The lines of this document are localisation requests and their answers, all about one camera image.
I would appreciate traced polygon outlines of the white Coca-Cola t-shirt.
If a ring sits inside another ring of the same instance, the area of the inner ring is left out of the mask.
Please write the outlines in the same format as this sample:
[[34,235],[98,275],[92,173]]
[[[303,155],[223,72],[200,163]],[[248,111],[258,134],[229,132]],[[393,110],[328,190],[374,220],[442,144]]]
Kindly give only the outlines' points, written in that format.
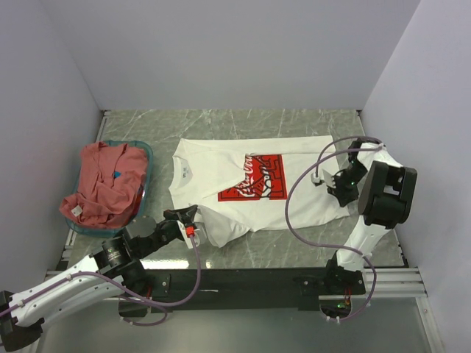
[[332,137],[182,139],[172,156],[174,208],[197,205],[205,240],[224,247],[248,232],[315,227],[349,216],[325,185],[301,174]]

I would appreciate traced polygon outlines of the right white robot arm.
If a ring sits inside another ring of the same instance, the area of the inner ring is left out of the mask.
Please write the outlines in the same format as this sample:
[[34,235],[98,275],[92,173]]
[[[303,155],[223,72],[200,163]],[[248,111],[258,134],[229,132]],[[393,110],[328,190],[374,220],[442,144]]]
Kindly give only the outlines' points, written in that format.
[[354,137],[348,166],[335,174],[321,172],[320,180],[341,207],[358,202],[358,221],[347,242],[328,260],[323,285],[344,293],[361,280],[364,256],[411,212],[418,172],[396,161],[376,138]]

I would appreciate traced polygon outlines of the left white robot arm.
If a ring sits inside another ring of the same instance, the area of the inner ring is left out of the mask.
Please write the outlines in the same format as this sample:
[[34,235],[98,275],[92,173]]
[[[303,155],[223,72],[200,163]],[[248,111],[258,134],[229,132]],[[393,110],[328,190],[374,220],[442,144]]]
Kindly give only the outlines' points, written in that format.
[[36,342],[47,326],[114,296],[159,309],[163,314],[188,302],[196,288],[177,302],[153,300],[155,279],[141,261],[173,240],[196,250],[197,211],[196,205],[166,210],[161,222],[149,216],[136,217],[115,237],[58,275],[19,293],[2,291],[1,347],[6,352],[22,350]]

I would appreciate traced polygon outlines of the black base beam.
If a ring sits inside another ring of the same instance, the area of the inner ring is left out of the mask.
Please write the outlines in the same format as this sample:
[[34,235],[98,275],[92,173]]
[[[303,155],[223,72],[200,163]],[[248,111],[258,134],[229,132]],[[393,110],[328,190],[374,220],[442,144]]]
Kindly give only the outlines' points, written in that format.
[[[320,296],[363,295],[359,272],[350,283],[329,279],[324,268],[203,269],[197,292],[170,310],[297,308],[318,311]],[[195,269],[147,270],[124,284],[158,302],[178,302],[193,290]]]

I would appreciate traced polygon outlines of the aluminium frame rail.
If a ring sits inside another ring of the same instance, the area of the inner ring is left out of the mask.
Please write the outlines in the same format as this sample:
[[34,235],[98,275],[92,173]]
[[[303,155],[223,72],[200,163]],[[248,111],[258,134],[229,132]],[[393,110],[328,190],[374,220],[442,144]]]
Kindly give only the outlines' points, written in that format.
[[[187,293],[196,282],[195,269],[150,269],[148,274],[157,282],[152,287],[161,297],[177,291]],[[341,296],[344,292],[326,288],[327,275],[322,268],[255,268],[255,269],[203,269],[200,291],[210,293],[237,290],[306,290],[319,297]],[[370,291],[376,298],[426,297],[427,291],[416,268],[368,268],[354,276],[349,284],[351,294],[366,296]]]

